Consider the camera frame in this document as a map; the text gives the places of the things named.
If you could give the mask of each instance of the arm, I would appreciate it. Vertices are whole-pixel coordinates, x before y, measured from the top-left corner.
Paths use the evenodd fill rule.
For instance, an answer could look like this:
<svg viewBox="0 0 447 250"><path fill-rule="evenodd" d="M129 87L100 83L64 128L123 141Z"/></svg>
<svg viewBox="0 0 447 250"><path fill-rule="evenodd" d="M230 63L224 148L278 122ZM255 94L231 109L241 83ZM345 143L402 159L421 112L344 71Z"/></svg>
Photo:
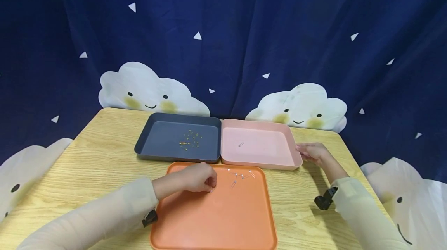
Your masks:
<svg viewBox="0 0 447 250"><path fill-rule="evenodd" d="M215 171L205 163L160 177L142 178L44 225L17 250L86 250L102 239L142 228L158 200L178 191L209 191Z"/></svg>
<svg viewBox="0 0 447 250"><path fill-rule="evenodd" d="M351 227L365 250L408 250L397 228L380 211L362 183L348 176L343 167L321 143L299 144L297 149L306 161L320 166L332 186L337 211Z"/></svg>

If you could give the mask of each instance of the right hand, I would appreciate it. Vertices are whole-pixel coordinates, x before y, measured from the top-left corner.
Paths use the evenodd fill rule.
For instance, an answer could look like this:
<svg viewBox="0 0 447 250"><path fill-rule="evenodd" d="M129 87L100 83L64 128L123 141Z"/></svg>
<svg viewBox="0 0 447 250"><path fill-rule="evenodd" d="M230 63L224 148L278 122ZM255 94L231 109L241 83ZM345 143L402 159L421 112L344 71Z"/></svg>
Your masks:
<svg viewBox="0 0 447 250"><path fill-rule="evenodd" d="M211 191L217 184L217 173L205 162L190 165L178 172L183 189L190 192Z"/></svg>
<svg viewBox="0 0 447 250"><path fill-rule="evenodd" d="M296 149L301 153L303 160L312 162L318 167L321 167L327 159L333 158L326 146L320 142L297 143Z"/></svg>

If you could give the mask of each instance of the wooden table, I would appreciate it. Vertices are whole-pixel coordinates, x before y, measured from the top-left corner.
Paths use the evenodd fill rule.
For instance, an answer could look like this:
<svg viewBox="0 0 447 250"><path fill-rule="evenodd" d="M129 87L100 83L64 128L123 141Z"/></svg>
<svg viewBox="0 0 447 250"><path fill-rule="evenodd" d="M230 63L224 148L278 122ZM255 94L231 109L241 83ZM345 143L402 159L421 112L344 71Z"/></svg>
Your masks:
<svg viewBox="0 0 447 250"><path fill-rule="evenodd" d="M133 147L150 113L102 109L37 183L35 189L0 224L2 250L13 250L49 221L144 176L165 174L168 162L142 161ZM358 178L385 209L340 136L334 132L292 128L296 142L322 142L350 176ZM335 212L315 206L329 187L322 171L306 163L295 171L264 170L277 229L277 249L361 249ZM101 241L92 250L151 249L148 228Z"/></svg>

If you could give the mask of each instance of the cloud decoration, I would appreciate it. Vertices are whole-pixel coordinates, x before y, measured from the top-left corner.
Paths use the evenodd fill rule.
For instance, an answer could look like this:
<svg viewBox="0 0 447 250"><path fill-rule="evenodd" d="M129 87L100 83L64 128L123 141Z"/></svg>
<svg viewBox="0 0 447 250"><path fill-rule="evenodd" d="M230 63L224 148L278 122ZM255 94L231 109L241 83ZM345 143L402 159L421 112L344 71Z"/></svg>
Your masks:
<svg viewBox="0 0 447 250"><path fill-rule="evenodd" d="M181 82L159 78L140 62L124 63L118 72L107 71L101 78L98 100L103 108L135 109L209 117L208 107L193 98Z"/></svg>
<svg viewBox="0 0 447 250"><path fill-rule="evenodd" d="M11 214L72 141L62 138L47 148L31 145L9 157L0 166L0 222Z"/></svg>
<svg viewBox="0 0 447 250"><path fill-rule="evenodd" d="M398 158L383 165L367 163L361 169L412 249L445 248L446 183L423 179L413 166Z"/></svg>
<svg viewBox="0 0 447 250"><path fill-rule="evenodd" d="M245 120L285 123L291 127L332 130L346 126L348 107L338 98L328 98L323 86L303 83L291 91L266 95Z"/></svg>

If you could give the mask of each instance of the pink tray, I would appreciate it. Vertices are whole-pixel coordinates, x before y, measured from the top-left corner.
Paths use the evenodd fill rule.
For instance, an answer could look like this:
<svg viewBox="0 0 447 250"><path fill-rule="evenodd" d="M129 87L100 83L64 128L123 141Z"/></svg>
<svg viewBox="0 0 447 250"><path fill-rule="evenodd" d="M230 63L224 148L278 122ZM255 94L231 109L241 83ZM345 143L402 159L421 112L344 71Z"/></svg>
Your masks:
<svg viewBox="0 0 447 250"><path fill-rule="evenodd" d="M225 119L222 162L293 171L303 164L290 128L285 124Z"/></svg>

